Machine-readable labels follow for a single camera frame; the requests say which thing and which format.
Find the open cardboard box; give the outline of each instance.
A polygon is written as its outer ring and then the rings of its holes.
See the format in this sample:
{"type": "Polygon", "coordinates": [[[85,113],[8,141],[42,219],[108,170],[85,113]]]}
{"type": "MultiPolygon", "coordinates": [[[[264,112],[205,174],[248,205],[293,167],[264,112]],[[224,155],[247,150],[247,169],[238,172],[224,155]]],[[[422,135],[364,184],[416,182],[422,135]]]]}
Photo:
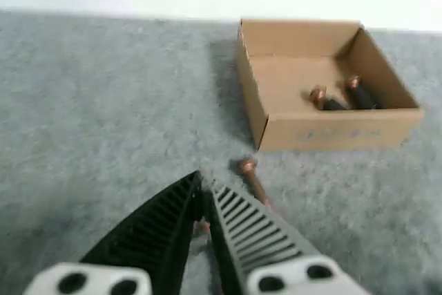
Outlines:
{"type": "Polygon", "coordinates": [[[400,144],[423,111],[358,22],[243,19],[238,71],[259,150],[352,150],[400,144]],[[317,84],[351,107],[344,80],[359,75],[382,110],[319,111],[317,84]]]}

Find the copper screw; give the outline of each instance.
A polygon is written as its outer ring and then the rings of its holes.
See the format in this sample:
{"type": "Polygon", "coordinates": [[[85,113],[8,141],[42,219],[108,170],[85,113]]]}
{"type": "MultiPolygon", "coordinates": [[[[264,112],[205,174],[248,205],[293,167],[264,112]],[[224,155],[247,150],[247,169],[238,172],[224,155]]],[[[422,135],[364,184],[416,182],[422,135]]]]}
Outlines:
{"type": "Polygon", "coordinates": [[[238,162],[238,168],[251,186],[255,198],[266,207],[270,207],[269,199],[264,191],[264,188],[262,188],[261,181],[258,179],[255,173],[257,164],[258,162],[256,160],[247,157],[238,162]]]}
{"type": "Polygon", "coordinates": [[[326,98],[327,88],[324,86],[315,86],[310,92],[310,100],[319,109],[322,109],[324,99],[326,98]]]}
{"type": "Polygon", "coordinates": [[[345,85],[351,89],[356,89],[361,82],[361,78],[358,75],[353,75],[345,80],[345,85]]]}

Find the carpet floor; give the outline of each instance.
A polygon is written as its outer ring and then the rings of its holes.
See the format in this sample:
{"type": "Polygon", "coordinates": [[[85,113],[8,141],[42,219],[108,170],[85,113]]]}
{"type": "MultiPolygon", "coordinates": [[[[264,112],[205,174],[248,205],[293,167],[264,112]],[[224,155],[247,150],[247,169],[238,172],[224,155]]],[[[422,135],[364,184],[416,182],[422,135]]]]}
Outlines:
{"type": "MultiPolygon", "coordinates": [[[[397,149],[257,153],[276,210],[374,294],[442,294],[442,36],[371,31],[425,118],[397,149]]],[[[0,12],[0,294],[253,153],[236,23],[0,12]]],[[[210,294],[192,250],[182,294],[210,294]]]]}

